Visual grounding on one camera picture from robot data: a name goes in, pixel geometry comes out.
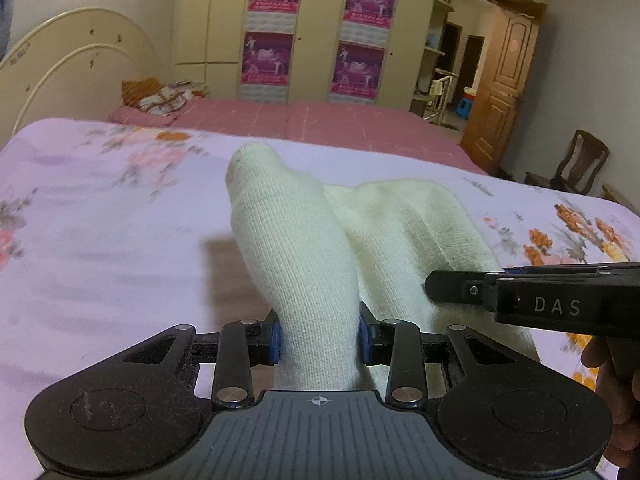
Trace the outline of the right hand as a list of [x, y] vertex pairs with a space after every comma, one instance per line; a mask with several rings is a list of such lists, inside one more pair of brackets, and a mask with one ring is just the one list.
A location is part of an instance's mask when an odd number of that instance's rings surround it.
[[615, 374], [608, 343], [593, 337], [582, 350], [582, 364], [599, 370], [596, 393], [611, 411], [613, 430], [604, 451], [604, 457], [620, 469], [629, 467], [639, 447], [639, 419], [634, 409], [639, 406], [639, 369], [634, 370], [632, 381], [624, 385]]

